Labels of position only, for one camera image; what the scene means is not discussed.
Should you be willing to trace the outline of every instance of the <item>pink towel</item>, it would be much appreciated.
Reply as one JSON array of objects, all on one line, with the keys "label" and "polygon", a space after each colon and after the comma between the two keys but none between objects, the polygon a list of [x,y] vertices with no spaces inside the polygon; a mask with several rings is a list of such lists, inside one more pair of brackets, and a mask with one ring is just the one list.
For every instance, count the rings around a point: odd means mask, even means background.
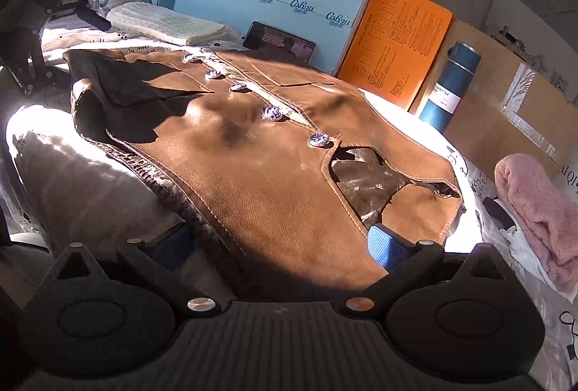
[{"label": "pink towel", "polygon": [[499,199],[522,226],[548,276],[564,287],[578,283],[578,205],[527,154],[506,156],[494,176]]}]

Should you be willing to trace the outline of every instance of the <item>smartphone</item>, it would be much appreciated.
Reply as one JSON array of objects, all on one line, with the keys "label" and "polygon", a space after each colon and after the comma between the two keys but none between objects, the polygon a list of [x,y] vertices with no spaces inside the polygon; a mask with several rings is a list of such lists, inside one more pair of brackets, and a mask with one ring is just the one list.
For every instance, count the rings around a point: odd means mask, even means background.
[{"label": "smartphone", "polygon": [[270,25],[254,22],[245,36],[243,46],[256,50],[264,45],[282,48],[306,62],[309,62],[313,50],[315,50],[315,43],[310,40],[305,40]]}]

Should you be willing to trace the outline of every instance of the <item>orange box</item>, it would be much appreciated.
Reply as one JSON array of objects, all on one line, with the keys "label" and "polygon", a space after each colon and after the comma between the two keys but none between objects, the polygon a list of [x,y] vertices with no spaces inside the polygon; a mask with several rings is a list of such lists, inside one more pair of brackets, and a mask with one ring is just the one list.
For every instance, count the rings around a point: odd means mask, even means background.
[{"label": "orange box", "polygon": [[369,0],[337,77],[407,110],[451,21],[429,0]]}]

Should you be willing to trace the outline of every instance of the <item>silver button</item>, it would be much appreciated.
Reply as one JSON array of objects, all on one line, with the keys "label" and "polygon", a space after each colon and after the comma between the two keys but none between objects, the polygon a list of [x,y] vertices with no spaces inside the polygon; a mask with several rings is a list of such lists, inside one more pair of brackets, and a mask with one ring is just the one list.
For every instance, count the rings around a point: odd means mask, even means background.
[{"label": "silver button", "polygon": [[328,145],[330,141],[331,140],[329,139],[329,135],[327,134],[313,134],[308,138],[307,143],[309,146],[321,148],[325,145]]},{"label": "silver button", "polygon": [[210,311],[216,305],[217,304],[215,303],[215,300],[212,300],[211,298],[202,298],[202,297],[193,298],[192,300],[189,300],[189,302],[187,303],[187,307],[191,311],[196,312]]},{"label": "silver button", "polygon": [[265,120],[270,120],[271,122],[279,122],[284,117],[285,116],[283,115],[283,112],[281,112],[281,109],[278,107],[267,106],[265,109],[263,109],[263,119]]},{"label": "silver button", "polygon": [[204,74],[207,79],[215,79],[221,76],[221,72],[217,70],[209,70]]},{"label": "silver button", "polygon": [[196,58],[196,56],[192,53],[187,53],[186,55],[184,55],[183,57],[183,63],[189,63],[190,61],[194,60]]},{"label": "silver button", "polygon": [[247,89],[247,85],[245,83],[233,83],[229,86],[229,91],[232,93],[238,93],[239,91],[244,91]]}]

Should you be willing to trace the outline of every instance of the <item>brown leather vest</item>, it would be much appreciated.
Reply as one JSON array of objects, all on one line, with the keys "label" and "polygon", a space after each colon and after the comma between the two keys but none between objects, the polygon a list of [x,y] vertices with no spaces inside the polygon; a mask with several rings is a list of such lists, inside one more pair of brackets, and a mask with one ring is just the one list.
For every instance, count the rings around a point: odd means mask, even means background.
[{"label": "brown leather vest", "polygon": [[[387,273],[368,253],[367,201],[348,158],[365,180],[372,171],[395,179],[383,224],[413,242],[444,241],[461,204],[452,167],[363,93],[279,49],[208,52],[190,61],[183,51],[71,50],[65,59],[77,131],[197,226],[239,296],[350,295]],[[248,88],[231,88],[238,81]],[[283,110],[274,121],[264,119],[270,105]],[[329,142],[312,146],[314,134]],[[338,154],[347,164],[334,166]]]}]

